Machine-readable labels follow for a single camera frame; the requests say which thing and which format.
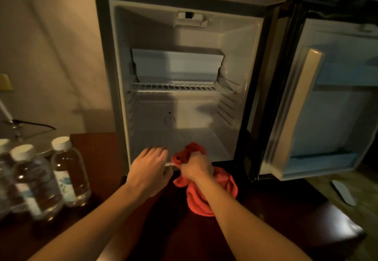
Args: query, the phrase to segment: wooden table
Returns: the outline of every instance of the wooden table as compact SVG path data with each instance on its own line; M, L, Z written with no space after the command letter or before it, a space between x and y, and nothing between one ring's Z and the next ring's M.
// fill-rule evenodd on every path
M51 222L8 216L0 223L0 260L28 259L119 187L122 167L115 134L71 138L86 165L92 188L89 204L64 208ZM241 168L228 170L239 187L237 199L314 260L344 260L364 238L359 226L305 180L250 183ZM133 240L133 250L126 248L126 240ZM130 216L99 260L125 260L130 252L128 260L234 260L215 218L192 213L185 189L172 183Z

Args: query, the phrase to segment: beige wall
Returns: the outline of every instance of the beige wall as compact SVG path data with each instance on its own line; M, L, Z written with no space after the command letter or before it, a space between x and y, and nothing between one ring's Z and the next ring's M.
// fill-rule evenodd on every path
M95 0L0 0L0 40L0 73L15 88L0 98L15 118L58 128L29 139L39 150L59 135L114 130Z

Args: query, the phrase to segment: red rag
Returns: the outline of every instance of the red rag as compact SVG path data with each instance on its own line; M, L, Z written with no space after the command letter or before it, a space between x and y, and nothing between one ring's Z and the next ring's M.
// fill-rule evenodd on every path
M192 153L199 151L201 154L206 154L206 150L203 146L190 143L186 145L185 149L179 153L174 154L172 163L180 168L181 163L187 163ZM223 168L214 167L215 180L228 192L230 196L235 198L237 196L237 186L233 177L226 172ZM202 194L196 183L192 180L180 176L173 181L177 187L186 187L186 200L188 202L189 209L194 213L202 216L214 216L205 196Z

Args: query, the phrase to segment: refrigerator shelf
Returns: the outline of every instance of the refrigerator shelf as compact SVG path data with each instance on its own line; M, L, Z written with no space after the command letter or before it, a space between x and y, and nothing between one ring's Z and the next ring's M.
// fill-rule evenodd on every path
M233 92L219 83L134 83L132 92Z

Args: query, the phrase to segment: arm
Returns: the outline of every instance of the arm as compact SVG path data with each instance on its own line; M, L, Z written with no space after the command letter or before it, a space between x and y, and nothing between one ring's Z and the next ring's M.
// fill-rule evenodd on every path
M167 185L173 174L172 168L164 173L167 157L167 149L145 149L133 162L122 187L29 260L97 260L128 216Z
M249 212L215 181L207 156L193 153L181 165L182 174L193 180L206 197L220 229L238 261L309 261L301 249Z

